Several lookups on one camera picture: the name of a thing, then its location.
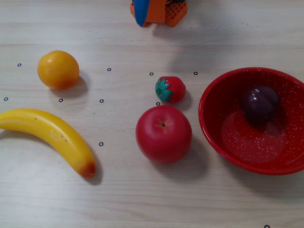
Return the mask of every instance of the yellow fruit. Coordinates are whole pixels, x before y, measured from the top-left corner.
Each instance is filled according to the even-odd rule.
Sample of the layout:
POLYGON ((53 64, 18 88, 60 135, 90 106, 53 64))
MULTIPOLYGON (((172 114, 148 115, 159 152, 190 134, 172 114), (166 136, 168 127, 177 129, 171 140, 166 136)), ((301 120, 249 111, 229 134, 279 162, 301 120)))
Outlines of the yellow fruit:
POLYGON ((95 160, 84 139, 57 116, 36 109, 15 109, 0 114, 0 128, 41 138, 57 150, 85 178, 95 176, 95 160))
POLYGON ((79 78, 79 65, 69 53, 52 51, 43 56, 38 63, 40 80, 52 89, 67 89, 79 78))

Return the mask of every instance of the bowl rim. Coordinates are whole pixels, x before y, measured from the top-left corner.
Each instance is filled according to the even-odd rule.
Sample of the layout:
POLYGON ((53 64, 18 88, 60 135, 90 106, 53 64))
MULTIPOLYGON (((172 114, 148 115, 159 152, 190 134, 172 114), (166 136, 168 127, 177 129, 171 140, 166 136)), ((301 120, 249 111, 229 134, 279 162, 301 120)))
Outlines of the bowl rim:
POLYGON ((264 175, 287 175, 287 174, 291 174, 291 173, 295 173, 295 172, 299 172, 301 170, 304 170, 304 163, 301 165, 298 165, 296 167, 293 168, 288 168, 288 169, 284 169, 284 170, 265 170, 265 169, 258 169, 255 167, 252 167, 250 165, 246 165, 242 162, 239 162, 238 160, 234 159, 233 157, 231 157, 230 155, 228 155, 224 150, 222 150, 215 141, 213 141, 211 135, 209 134, 206 125, 205 125, 205 120, 204 120, 204 115, 202 115, 201 113, 203 112, 203 107, 206 101, 206 98, 209 94, 209 92, 213 89, 213 87, 220 81, 222 81, 223 79, 225 79, 226 77, 230 77, 235 75, 236 73, 243 73, 246 70, 250 70, 250 71, 262 71, 262 72, 271 72, 276 74, 277 76, 282 76, 284 78, 288 78, 289 80, 292 80, 294 82, 296 82, 303 90, 304 90, 304 84, 296 79, 295 77, 278 71, 278 70, 274 70, 274 69, 270 69, 270 68, 263 68, 263 67, 245 67, 245 68, 240 68, 240 69, 236 69, 236 70, 232 70, 229 71, 227 73, 224 73, 223 75, 217 77, 212 83, 209 84, 209 86, 206 88, 206 90, 204 91, 200 102, 199 102, 199 123, 200 123, 200 127, 207 139, 207 141, 210 143, 210 145, 215 149, 215 151, 217 153, 219 153, 221 156, 223 156, 225 159, 227 159, 228 161, 230 161, 231 163, 233 163, 234 165, 243 168, 245 170, 248 171, 252 171, 255 173, 259 173, 259 174, 264 174, 264 175))

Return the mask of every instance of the blue toy part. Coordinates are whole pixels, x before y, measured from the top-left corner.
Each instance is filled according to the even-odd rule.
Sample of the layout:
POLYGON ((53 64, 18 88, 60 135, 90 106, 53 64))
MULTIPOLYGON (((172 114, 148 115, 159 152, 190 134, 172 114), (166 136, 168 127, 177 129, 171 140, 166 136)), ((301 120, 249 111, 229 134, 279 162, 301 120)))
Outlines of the blue toy part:
POLYGON ((134 0, 134 12, 137 24, 143 26, 146 22, 150 0, 134 0))

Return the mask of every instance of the dark purple plum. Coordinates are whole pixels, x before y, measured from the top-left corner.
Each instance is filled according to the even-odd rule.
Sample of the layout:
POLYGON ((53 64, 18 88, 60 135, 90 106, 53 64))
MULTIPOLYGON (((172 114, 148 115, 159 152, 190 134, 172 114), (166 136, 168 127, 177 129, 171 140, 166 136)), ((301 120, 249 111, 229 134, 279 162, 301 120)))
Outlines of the dark purple plum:
POLYGON ((242 109, 246 119, 256 124, 270 120, 279 106, 278 93, 267 86, 258 86, 246 91, 242 99, 242 109))

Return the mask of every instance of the red bowl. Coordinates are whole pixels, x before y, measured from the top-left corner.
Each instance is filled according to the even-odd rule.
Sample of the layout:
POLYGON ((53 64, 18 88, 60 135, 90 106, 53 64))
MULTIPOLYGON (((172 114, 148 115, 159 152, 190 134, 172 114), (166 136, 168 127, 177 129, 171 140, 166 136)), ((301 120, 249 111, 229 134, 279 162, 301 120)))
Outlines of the red bowl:
POLYGON ((304 169, 304 84, 283 72, 242 68, 215 79, 199 103, 200 126, 211 146, 233 164, 267 175, 304 169), (269 86, 281 107, 267 124, 253 127, 241 110, 243 94, 269 86))

